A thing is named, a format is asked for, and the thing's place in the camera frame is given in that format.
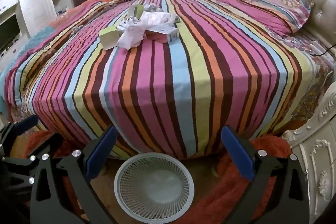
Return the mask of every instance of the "floor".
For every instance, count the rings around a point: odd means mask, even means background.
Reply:
[[[195,185],[193,204],[206,196],[219,181],[219,178],[213,176],[211,172],[211,167],[213,163],[217,162],[217,159],[218,156],[209,156],[182,162],[193,177]],[[141,223],[122,210],[114,195],[114,177],[122,163],[123,161],[120,160],[108,160],[105,164],[106,169],[101,172],[98,178],[91,181],[91,185],[116,222],[119,224]]]

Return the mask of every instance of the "wardrobe door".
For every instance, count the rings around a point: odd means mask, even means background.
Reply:
[[[31,37],[57,18],[53,0],[19,0],[19,3]]]

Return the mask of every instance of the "striped bedsheet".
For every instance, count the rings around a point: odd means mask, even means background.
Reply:
[[[103,50],[99,30],[118,24],[130,5],[149,3],[181,18],[179,39]],[[80,23],[104,5],[92,4],[11,69],[12,117],[36,114],[41,128],[80,147],[114,124],[115,157],[155,151],[185,159],[220,150],[224,125],[245,138],[280,128],[330,72],[215,0],[135,0]]]

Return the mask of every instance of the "basket rim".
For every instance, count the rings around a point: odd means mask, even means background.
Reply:
[[[138,160],[143,159],[143,158],[150,158],[150,157],[162,158],[162,159],[169,160],[169,161],[173,162],[174,164],[176,164],[182,170],[184,175],[186,176],[188,184],[189,184],[189,195],[188,195],[188,199],[187,199],[185,205],[183,206],[183,208],[179,212],[177,212],[176,214],[174,214],[170,217],[167,217],[167,218],[163,218],[163,219],[151,220],[151,219],[142,217],[142,216],[132,212],[130,210],[130,208],[127,207],[127,205],[124,203],[124,201],[122,200],[122,198],[120,196],[120,187],[119,187],[120,183],[119,182],[120,182],[122,174],[125,172],[127,167],[129,167],[135,161],[138,161]],[[138,221],[144,222],[144,223],[148,223],[148,224],[165,224],[165,223],[169,223],[169,222],[172,222],[172,221],[180,218],[182,215],[184,215],[186,213],[186,211],[190,208],[190,206],[193,202],[194,194],[195,194],[195,188],[194,188],[194,181],[193,181],[193,178],[192,178],[190,172],[179,160],[173,158],[172,156],[166,155],[166,154],[149,152],[149,153],[142,153],[142,154],[139,154],[139,155],[135,155],[135,156],[129,158],[127,161],[125,161],[122,164],[122,166],[117,171],[117,174],[115,175],[114,194],[115,194],[115,197],[117,199],[117,202],[118,202],[119,206],[123,209],[123,211],[125,213],[127,213],[132,218],[134,218]]]

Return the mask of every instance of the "white plastic basket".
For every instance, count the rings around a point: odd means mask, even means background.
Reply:
[[[122,209],[134,219],[162,224],[181,217],[194,198],[194,182],[185,166],[171,156],[144,153],[127,160],[114,180]]]

